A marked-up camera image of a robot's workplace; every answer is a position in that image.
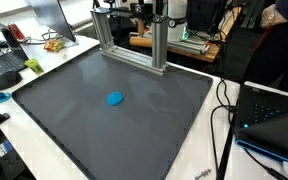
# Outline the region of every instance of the label sticker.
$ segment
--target label sticker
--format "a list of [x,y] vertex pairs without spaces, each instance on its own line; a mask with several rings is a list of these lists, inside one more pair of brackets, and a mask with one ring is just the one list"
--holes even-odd
[[8,140],[4,141],[2,144],[0,144],[0,157],[3,157],[5,154],[12,150],[13,147],[11,143]]

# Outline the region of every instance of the metal extrusion frame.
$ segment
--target metal extrusion frame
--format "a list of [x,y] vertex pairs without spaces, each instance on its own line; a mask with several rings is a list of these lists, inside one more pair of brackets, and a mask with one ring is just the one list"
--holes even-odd
[[162,76],[166,71],[167,54],[167,16],[156,16],[152,22],[152,57],[114,45],[108,22],[108,8],[96,8],[91,11],[94,27],[104,56],[130,64],[137,68]]
[[[227,23],[231,15],[232,15],[232,11],[229,11],[225,14],[222,21],[218,25],[219,29],[221,29]],[[197,32],[197,35],[198,37],[211,40],[211,36],[205,32]],[[207,46],[208,41],[207,40],[197,41],[197,40],[192,40],[192,39],[193,39],[192,37],[189,37],[186,40],[170,41],[170,42],[167,42],[167,46],[171,48],[180,49],[180,50],[183,50],[192,54],[196,54],[196,55],[205,55],[205,53],[209,49]]]

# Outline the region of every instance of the snack bag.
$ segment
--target snack bag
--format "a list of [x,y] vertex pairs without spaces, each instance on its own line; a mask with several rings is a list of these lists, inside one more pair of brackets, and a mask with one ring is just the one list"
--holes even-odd
[[58,52],[64,46],[65,42],[58,39],[51,39],[45,42],[44,49],[47,51]]

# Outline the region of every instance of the blue object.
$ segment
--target blue object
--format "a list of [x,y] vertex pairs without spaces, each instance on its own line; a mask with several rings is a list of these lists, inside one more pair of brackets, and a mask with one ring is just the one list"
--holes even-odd
[[0,92],[0,103],[7,101],[9,98],[11,98],[10,93]]
[[5,147],[6,153],[8,153],[8,152],[13,150],[13,147],[12,147],[11,143],[8,140],[4,141],[3,145]]
[[120,103],[123,100],[123,94],[116,91],[116,92],[112,92],[111,94],[108,95],[107,97],[107,103],[110,106],[115,106],[118,103]]

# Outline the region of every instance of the green item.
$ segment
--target green item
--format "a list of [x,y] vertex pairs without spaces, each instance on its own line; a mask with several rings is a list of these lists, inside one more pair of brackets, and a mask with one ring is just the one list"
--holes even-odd
[[187,27],[185,26],[184,27],[184,31],[183,31],[183,36],[182,36],[182,39],[181,40],[187,40],[188,37],[189,37],[190,33],[187,31]]
[[35,74],[40,74],[43,72],[42,67],[40,66],[40,64],[36,59],[29,59],[25,61],[25,65],[28,66],[30,69],[32,69],[32,71],[35,72]]
[[62,47],[64,46],[65,42],[64,41],[57,41],[57,43],[55,43],[54,47],[53,47],[53,51],[57,52],[60,49],[62,49]]

